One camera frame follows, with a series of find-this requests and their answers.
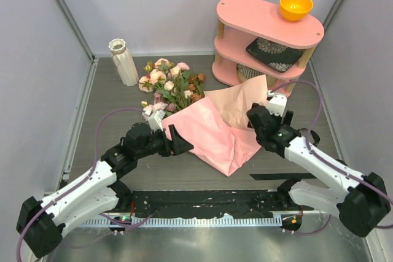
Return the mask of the pink artificial flower bouquet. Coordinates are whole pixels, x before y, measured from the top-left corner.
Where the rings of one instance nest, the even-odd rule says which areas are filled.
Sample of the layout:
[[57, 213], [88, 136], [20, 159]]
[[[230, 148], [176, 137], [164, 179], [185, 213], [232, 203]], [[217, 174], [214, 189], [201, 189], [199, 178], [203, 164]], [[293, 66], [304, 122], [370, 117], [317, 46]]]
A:
[[159, 110], [169, 117], [204, 98], [206, 75], [193, 72], [184, 62], [160, 58], [147, 62], [144, 70], [147, 74], [139, 79], [139, 89], [154, 96], [153, 102], [141, 103], [146, 120]]

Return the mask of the black ribbon with gold lettering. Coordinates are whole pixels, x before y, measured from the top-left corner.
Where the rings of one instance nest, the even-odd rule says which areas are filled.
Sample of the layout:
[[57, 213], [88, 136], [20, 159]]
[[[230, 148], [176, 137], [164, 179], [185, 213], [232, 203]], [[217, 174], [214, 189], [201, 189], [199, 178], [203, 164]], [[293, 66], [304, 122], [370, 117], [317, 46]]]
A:
[[261, 148], [246, 164], [254, 180], [316, 179], [299, 165]]

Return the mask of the pink wrapping paper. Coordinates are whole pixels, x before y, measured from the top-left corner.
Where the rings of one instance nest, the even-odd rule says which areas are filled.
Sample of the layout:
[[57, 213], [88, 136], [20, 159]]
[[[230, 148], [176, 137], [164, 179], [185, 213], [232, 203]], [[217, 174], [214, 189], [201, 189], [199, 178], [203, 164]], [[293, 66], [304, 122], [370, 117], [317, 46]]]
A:
[[193, 154], [227, 177], [261, 148], [255, 131], [248, 128], [246, 112], [253, 103], [267, 104], [264, 75], [237, 86], [207, 91], [205, 97], [162, 121], [165, 129], [174, 125], [194, 146]]

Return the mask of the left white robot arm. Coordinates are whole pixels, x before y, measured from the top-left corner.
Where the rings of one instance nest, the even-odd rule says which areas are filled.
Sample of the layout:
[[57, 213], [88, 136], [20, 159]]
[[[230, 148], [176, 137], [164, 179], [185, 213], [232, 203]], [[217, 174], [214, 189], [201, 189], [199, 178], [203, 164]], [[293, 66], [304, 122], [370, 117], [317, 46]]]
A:
[[181, 155], [192, 149], [174, 125], [154, 131], [146, 123], [135, 123], [80, 177], [41, 200], [32, 196], [22, 203], [16, 225], [20, 235], [17, 261], [21, 261], [22, 244], [42, 258], [87, 219], [108, 210], [126, 211], [132, 193], [121, 178], [136, 168], [138, 160], [154, 154]]

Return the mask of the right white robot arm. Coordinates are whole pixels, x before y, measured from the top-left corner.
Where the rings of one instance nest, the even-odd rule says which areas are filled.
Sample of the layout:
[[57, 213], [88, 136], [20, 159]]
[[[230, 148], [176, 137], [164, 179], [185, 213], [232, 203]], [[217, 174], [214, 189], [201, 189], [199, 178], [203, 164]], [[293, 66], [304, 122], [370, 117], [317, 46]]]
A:
[[277, 195], [279, 206], [285, 210], [296, 205], [322, 210], [338, 218], [356, 236], [368, 236], [391, 211], [392, 199], [382, 177], [374, 172], [364, 175], [321, 152], [290, 126], [290, 116], [275, 116], [259, 104], [247, 111], [257, 142], [266, 151], [303, 167], [326, 188], [288, 180], [282, 185], [285, 190]]

